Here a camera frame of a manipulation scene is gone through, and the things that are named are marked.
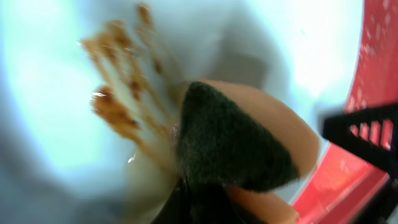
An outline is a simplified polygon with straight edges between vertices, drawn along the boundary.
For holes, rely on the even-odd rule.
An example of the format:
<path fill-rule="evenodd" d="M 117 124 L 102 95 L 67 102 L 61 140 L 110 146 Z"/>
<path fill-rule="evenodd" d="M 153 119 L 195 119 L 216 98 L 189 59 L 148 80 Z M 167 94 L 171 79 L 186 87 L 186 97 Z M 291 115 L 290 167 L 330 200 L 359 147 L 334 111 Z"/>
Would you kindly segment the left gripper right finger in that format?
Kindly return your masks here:
<path fill-rule="evenodd" d="M 198 188 L 198 222 L 200 224 L 247 224 L 221 185 Z"/>

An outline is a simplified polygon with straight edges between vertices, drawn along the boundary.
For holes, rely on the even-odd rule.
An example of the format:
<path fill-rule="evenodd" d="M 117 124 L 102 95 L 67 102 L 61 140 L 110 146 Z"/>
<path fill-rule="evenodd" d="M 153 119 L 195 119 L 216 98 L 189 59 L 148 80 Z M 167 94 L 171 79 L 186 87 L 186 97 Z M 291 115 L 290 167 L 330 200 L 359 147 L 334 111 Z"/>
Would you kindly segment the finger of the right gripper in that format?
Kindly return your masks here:
<path fill-rule="evenodd" d="M 397 174 L 397 103 L 325 117 L 322 137 L 388 174 Z"/>

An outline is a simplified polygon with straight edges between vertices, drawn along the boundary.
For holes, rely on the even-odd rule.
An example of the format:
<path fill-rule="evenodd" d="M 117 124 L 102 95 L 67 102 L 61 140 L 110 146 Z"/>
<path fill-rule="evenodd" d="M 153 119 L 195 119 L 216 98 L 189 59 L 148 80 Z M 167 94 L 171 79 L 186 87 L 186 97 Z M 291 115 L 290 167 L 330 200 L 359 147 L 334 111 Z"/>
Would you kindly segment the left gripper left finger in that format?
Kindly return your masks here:
<path fill-rule="evenodd" d="M 190 224 L 190 188 L 179 180 L 151 224 Z"/>

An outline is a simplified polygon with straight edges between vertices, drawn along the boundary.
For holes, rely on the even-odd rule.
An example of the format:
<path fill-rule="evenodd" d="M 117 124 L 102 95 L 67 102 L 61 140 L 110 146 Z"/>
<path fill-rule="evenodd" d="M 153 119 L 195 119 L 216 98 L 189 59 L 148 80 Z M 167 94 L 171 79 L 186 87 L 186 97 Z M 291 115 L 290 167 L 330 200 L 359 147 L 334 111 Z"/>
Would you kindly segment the orange green scrub sponge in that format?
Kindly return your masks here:
<path fill-rule="evenodd" d="M 309 174 L 320 139 L 278 99 L 257 88 L 215 80 L 187 85 L 175 148 L 190 188 L 190 223 L 198 188 L 221 185 L 248 223 L 294 223 L 297 211 L 274 189 Z"/>

